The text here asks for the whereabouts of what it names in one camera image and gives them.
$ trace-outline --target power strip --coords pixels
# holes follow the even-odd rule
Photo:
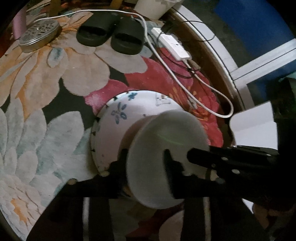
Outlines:
[[[183,48],[181,44],[177,42],[177,40],[168,34],[162,34],[160,28],[152,28],[151,32],[158,40],[167,48],[167,50],[174,56],[177,61],[183,61],[191,59],[190,55]]]

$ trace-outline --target floor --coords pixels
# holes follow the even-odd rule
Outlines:
[[[233,57],[238,67],[253,60],[245,49],[242,41],[237,38],[228,25],[214,13],[214,8],[219,0],[185,0],[183,6],[188,8],[198,18],[212,29]]]

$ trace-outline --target white bowl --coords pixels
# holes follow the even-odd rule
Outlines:
[[[150,119],[138,131],[128,152],[128,185],[135,198],[155,209],[180,204],[183,199],[174,199],[169,189],[163,152],[169,149],[187,174],[204,178],[206,168],[187,160],[187,152],[192,148],[209,150],[207,135],[195,116],[183,110],[170,110]]]
[[[129,91],[107,102],[95,121],[91,148],[93,160],[102,173],[129,148],[137,131],[153,116],[167,110],[182,110],[171,98],[154,91]]]

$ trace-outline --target floral rug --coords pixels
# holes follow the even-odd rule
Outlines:
[[[76,31],[91,15],[59,18],[62,33],[51,43],[23,53],[16,41],[0,59],[0,210],[22,240],[68,179],[97,174],[89,147],[91,127],[100,108],[119,93],[161,92],[200,120],[210,145],[223,144],[216,117],[188,100],[147,46],[129,56],[114,51],[110,40],[99,47],[79,44]],[[147,24],[149,29],[158,26]],[[218,110],[209,88],[164,60],[186,76],[179,80],[195,97]],[[116,240],[152,237],[172,215],[171,210],[151,210],[129,199],[112,200],[110,206]],[[158,221],[151,226],[153,219]]]

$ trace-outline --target white paper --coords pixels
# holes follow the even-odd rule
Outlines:
[[[235,114],[229,126],[236,145],[278,149],[277,127],[270,102]]]
[[[253,202],[250,202],[250,201],[248,201],[246,199],[242,199],[242,201],[248,207],[248,209],[251,211],[251,213],[253,213],[252,208],[253,208],[254,203]]]

